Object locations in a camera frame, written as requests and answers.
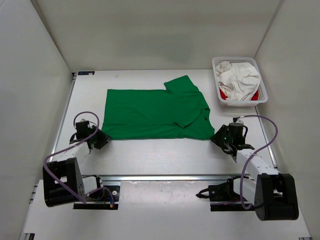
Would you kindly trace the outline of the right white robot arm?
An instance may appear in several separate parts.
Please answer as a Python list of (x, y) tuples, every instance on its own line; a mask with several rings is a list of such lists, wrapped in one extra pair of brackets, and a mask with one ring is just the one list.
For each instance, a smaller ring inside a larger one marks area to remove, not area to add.
[(294, 221), (299, 217), (295, 180), (267, 164), (246, 143), (248, 127), (241, 122), (222, 125), (210, 141), (242, 167), (240, 175), (200, 190), (212, 212), (254, 211), (261, 221)]

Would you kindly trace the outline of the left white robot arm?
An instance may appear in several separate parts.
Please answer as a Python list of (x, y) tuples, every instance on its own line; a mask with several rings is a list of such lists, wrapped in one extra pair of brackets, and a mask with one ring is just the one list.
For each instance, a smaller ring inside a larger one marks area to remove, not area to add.
[(79, 202), (77, 196), (88, 202), (97, 202), (110, 195), (98, 175), (82, 176), (79, 165), (93, 149), (102, 149), (111, 137), (89, 120), (82, 119), (75, 123), (75, 129), (69, 144), (79, 145), (65, 150), (56, 160), (42, 168), (44, 202), (47, 207)]

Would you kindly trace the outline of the green polo shirt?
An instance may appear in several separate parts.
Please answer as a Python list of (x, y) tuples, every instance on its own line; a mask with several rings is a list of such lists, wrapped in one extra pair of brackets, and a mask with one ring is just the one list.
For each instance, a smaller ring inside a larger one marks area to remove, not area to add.
[(164, 89), (108, 89), (101, 130), (113, 140), (209, 140), (210, 107), (189, 76)]

